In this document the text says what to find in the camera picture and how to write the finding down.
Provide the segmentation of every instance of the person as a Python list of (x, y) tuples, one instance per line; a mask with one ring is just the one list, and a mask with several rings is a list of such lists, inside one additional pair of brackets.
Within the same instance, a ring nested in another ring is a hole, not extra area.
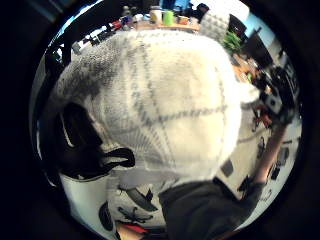
[[(86, 109), (101, 149), (127, 148), (135, 158), (133, 167), (109, 172), (110, 189), (150, 184), (168, 239), (212, 239), (250, 215), (286, 130), (276, 127), (241, 201), (212, 182), (236, 146), (241, 102), (259, 95), (252, 85), (241, 86), (219, 41), (170, 30), (121, 32), (73, 59), (44, 112), (53, 117), (69, 103)], [(109, 210), (120, 237), (154, 239), (132, 232)]]
[[(253, 181), (241, 200), (225, 193), (228, 190), (217, 181), (190, 183), (162, 193), (160, 201), (168, 227), (168, 239), (224, 239), (230, 236), (257, 205), (286, 130), (287, 124), (275, 126)], [(148, 238), (148, 234), (134, 232), (121, 224), (118, 231), (126, 239), (152, 239)]]

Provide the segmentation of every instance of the bottle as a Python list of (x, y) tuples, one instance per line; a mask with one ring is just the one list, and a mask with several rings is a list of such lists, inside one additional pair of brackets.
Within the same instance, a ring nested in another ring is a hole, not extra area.
[(150, 7), (150, 23), (161, 24), (162, 23), (162, 12), (160, 6)]

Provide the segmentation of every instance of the desk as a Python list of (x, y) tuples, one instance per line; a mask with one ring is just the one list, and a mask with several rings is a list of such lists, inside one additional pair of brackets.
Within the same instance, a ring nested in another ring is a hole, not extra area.
[(252, 74), (252, 78), (257, 77), (257, 69), (253, 66), (252, 63), (242, 59), (238, 54), (234, 54), (233, 58), (239, 64), (238, 66), (233, 65), (233, 71), (240, 82), (251, 83), (247, 77), (247, 73)]
[(135, 23), (134, 28), (136, 30), (149, 30), (149, 29), (179, 29), (179, 30), (192, 30), (192, 31), (199, 31), (200, 29), (200, 24), (188, 24), (188, 25), (183, 25), (183, 24), (178, 24), (174, 23), (171, 26), (166, 26), (163, 24), (152, 24), (149, 21), (140, 21)]

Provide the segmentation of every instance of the cup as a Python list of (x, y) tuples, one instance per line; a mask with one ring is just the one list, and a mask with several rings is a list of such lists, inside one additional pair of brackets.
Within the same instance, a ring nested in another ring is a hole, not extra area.
[(163, 24), (166, 26), (171, 26), (174, 22), (173, 11), (167, 10), (164, 13)]

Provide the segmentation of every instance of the red object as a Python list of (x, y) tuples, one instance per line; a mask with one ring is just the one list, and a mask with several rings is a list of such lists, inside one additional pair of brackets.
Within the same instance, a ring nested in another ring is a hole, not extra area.
[(131, 224), (124, 224), (127, 228), (130, 228), (131, 230), (137, 232), (137, 233), (145, 233), (148, 232), (146, 229), (138, 226), (138, 225), (131, 225)]
[(113, 27), (114, 27), (115, 30), (122, 27), (122, 24), (121, 24), (121, 21), (120, 21), (120, 20), (114, 21), (114, 22), (112, 22), (111, 24), (113, 25)]

